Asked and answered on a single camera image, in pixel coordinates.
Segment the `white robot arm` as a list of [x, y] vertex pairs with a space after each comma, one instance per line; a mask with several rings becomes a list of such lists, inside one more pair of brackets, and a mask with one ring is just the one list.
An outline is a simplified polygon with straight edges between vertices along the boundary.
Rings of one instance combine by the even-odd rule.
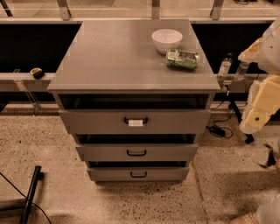
[[255, 62], [268, 74], [254, 81], [249, 89], [248, 105], [241, 116], [240, 130], [246, 134], [259, 131], [280, 109], [280, 17], [263, 35], [238, 56], [242, 62]]

